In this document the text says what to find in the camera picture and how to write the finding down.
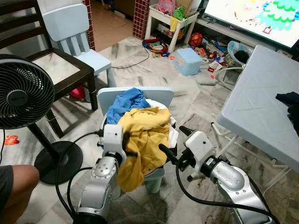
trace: fan base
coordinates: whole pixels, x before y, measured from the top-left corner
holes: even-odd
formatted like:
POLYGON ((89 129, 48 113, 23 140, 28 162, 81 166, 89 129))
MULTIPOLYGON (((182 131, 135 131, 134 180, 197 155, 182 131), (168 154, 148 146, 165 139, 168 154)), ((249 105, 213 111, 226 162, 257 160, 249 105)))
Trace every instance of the fan base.
MULTIPOLYGON (((73 144, 71 141, 58 141, 52 143, 54 149, 62 153, 73 144)), ((73 144, 60 164, 58 183, 69 180, 81 167, 83 162, 83 153, 80 147, 73 144)), ((43 149, 34 162, 34 166, 40 172, 40 180, 47 184, 55 184, 57 163, 50 156, 47 149, 43 149)))

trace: dark cloth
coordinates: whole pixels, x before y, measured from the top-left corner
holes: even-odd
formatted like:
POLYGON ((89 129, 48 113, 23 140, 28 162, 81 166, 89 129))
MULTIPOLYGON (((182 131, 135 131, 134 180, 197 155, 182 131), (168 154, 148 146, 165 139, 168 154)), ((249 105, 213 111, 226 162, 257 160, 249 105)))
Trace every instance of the dark cloth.
POLYGON ((277 94, 276 99, 278 99, 280 102, 285 103, 287 106, 290 106, 295 103, 299 103, 299 94, 295 92, 289 92, 286 94, 277 94))
POLYGON ((288 112, 290 113, 288 118, 293 123, 297 135, 299 136, 299 103, 289 106, 288 112))
POLYGON ((277 94, 275 97, 280 102, 286 104, 288 108, 288 118, 293 123, 294 129, 299 136, 299 94, 289 92, 286 94, 277 94))
POLYGON ((0 167, 0 214, 13 189, 14 172, 12 166, 0 167))

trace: light blue storage bin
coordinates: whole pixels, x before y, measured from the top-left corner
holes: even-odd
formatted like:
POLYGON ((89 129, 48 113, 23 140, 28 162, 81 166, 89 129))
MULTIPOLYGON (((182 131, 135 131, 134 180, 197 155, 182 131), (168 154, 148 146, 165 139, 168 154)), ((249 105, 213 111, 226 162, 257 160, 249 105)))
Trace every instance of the light blue storage bin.
POLYGON ((201 61, 192 48, 184 48, 177 51, 173 64, 184 76, 191 76, 200 72, 201 61))

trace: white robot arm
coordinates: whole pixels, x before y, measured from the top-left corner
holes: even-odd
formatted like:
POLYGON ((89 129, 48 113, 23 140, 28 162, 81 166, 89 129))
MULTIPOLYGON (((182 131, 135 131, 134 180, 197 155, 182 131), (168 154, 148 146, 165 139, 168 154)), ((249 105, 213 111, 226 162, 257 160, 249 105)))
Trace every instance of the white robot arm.
MULTIPOLYGON (((159 146, 173 164, 179 166, 181 171, 184 171, 188 165, 191 165, 195 173, 209 177, 214 184, 217 184, 218 190, 229 203, 268 211, 266 205, 252 190, 247 174, 240 168, 232 166, 224 156, 221 155, 219 158, 213 156, 214 147, 205 133, 194 131, 184 126, 181 126, 179 129, 189 136, 184 142, 187 149, 181 156, 184 158, 182 163, 178 164, 178 160, 173 155, 170 155, 171 152, 165 146, 159 146)), ((245 209, 233 207, 231 209, 231 214, 241 224, 273 223, 272 219, 267 215, 245 209)))
POLYGON ((126 162, 128 136, 120 125, 105 125, 104 151, 92 168, 91 177, 79 202, 74 224, 106 224, 112 199, 120 196, 117 185, 119 167, 126 162))

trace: toy shelf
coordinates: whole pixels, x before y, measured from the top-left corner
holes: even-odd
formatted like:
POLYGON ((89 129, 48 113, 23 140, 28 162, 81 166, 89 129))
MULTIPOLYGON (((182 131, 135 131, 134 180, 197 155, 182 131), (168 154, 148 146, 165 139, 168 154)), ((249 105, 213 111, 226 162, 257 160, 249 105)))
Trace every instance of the toy shelf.
MULTIPOLYGON (((151 28, 152 18, 155 18, 155 19, 157 19, 161 22, 164 22, 164 23, 170 25, 171 16, 165 15, 162 12, 160 12, 159 10, 156 10, 155 8, 156 8, 156 4, 151 5, 149 7, 149 17, 148 17, 148 23, 147 23, 147 27, 146 27, 145 39, 150 38, 150 28, 151 28)), ((183 19, 182 21, 178 21, 176 31, 174 32, 171 43, 168 47, 168 52, 169 53, 172 53, 174 51, 174 47, 175 47, 177 39, 178 39, 179 30, 181 28, 191 24, 189 29, 188 29, 188 32, 185 36, 185 39, 184 39, 184 43, 188 43, 198 14, 199 13, 196 12, 194 15, 188 17, 188 19, 183 19)))

